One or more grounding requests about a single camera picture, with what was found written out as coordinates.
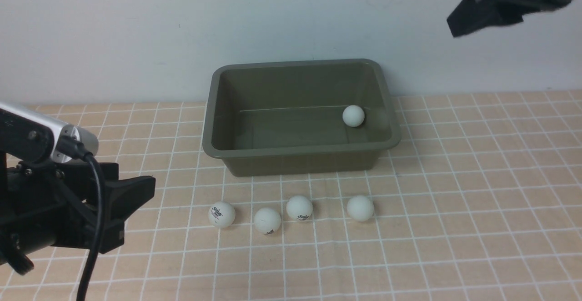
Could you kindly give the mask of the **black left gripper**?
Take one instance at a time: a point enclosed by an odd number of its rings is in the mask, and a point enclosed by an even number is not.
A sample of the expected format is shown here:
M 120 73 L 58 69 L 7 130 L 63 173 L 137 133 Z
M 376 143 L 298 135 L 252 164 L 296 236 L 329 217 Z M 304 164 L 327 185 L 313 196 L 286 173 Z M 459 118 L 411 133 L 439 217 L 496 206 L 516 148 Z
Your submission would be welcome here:
M 125 243 L 125 221 L 155 195 L 156 178 L 105 181 L 105 220 L 99 252 Z M 1 154 L 1 264 L 23 276 L 28 255 L 49 246 L 89 249 L 94 236 L 96 187 L 88 164 L 19 162 Z

